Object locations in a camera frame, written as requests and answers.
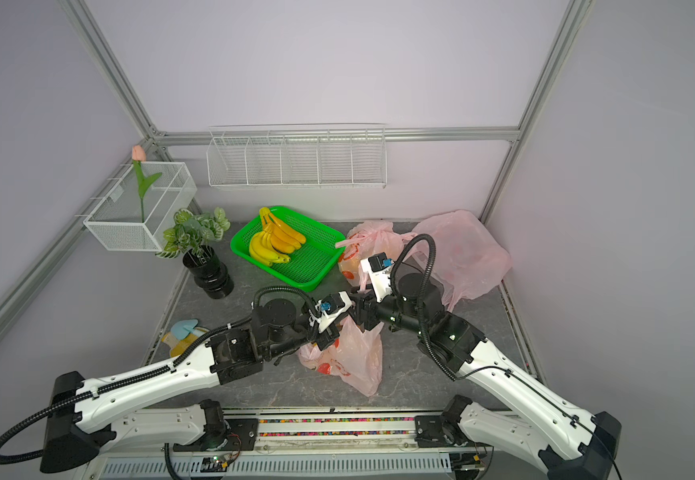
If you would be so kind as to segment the plain pink plastic bag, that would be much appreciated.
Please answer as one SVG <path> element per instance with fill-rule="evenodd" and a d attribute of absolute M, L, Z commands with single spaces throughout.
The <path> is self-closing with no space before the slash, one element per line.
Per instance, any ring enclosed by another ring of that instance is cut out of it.
<path fill-rule="evenodd" d="M 451 311 L 462 299 L 474 300 L 496 288 L 511 270 L 511 255 L 467 210 L 419 222 L 407 238 L 427 234 L 435 240 L 431 276 L 443 286 L 443 305 Z"/>

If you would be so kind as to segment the printed pink plastic bag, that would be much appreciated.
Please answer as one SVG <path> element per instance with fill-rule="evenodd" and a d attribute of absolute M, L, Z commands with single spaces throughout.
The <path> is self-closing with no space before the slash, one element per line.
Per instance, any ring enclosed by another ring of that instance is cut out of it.
<path fill-rule="evenodd" d="M 333 340 L 328 347 L 307 343 L 297 352 L 299 362 L 321 374 L 341 377 L 361 394 L 371 397 L 377 393 L 383 377 L 383 326 L 371 329 L 355 323 L 349 312 L 333 323 L 320 339 Z"/>
<path fill-rule="evenodd" d="M 365 290 L 369 277 L 361 269 L 361 260 L 380 253 L 397 260 L 413 236 L 415 233 L 399 234 L 393 231 L 391 221 L 369 220 L 355 226 L 347 234 L 346 240 L 336 244 L 338 249 L 344 248 L 338 260 L 341 274 L 351 287 Z"/>

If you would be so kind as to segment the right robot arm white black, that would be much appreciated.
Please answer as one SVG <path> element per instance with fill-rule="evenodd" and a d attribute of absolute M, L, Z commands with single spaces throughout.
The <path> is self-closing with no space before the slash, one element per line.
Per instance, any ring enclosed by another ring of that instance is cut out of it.
<path fill-rule="evenodd" d="M 495 447 L 545 473 L 549 479 L 607 479 L 619 473 L 621 422 L 593 414 L 555 394 L 507 358 L 473 323 L 445 310 L 433 286 L 423 297 L 387 289 L 351 292 L 357 323 L 387 323 L 415 333 L 419 349 L 449 369 L 457 382 L 489 392 L 514 418 L 463 395 L 441 416 L 441 434 L 453 442 Z"/>

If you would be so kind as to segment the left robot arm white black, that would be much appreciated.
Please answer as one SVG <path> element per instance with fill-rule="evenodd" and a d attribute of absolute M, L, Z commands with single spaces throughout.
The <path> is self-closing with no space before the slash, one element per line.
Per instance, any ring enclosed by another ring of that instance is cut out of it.
<path fill-rule="evenodd" d="M 43 473 L 80 467 L 122 442 L 140 409 L 255 375 L 303 345 L 332 345 L 351 306 L 341 296 L 306 298 L 301 308 L 283 298 L 256 299 L 250 317 L 202 334 L 172 359 L 106 378 L 64 374 L 48 407 L 0 436 L 0 465 L 37 459 Z"/>

